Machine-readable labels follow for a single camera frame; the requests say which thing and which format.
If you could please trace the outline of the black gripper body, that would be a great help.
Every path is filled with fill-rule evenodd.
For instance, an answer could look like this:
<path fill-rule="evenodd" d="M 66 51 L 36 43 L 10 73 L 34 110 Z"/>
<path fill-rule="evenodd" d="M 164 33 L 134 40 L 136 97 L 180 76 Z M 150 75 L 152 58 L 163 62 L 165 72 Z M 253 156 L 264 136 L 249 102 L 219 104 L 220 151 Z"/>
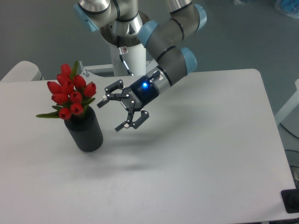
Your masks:
<path fill-rule="evenodd" d="M 147 80 L 147 77 L 141 77 L 129 87 L 124 88 L 122 94 L 129 95 L 129 98 L 121 99 L 121 103 L 126 107 L 127 111 L 132 101 L 135 102 L 134 111 L 140 111 L 159 95 L 158 90 Z"/>

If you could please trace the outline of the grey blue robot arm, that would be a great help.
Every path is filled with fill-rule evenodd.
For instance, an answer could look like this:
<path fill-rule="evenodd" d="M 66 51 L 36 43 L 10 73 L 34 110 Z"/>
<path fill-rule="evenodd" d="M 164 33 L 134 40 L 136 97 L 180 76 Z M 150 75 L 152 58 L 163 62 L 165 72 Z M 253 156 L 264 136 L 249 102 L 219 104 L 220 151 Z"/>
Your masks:
<path fill-rule="evenodd" d="M 166 5 L 171 17 L 163 24 L 145 19 L 136 0 L 79 0 L 74 5 L 89 31 L 100 30 L 118 48 L 141 44 L 157 63 L 128 87 L 118 80 L 105 88 L 98 107 L 120 101 L 128 112 L 116 131 L 138 128 L 149 117 L 144 106 L 197 67 L 195 55 L 188 48 L 178 49 L 177 44 L 206 24 L 206 12 L 191 0 L 168 0 Z"/>

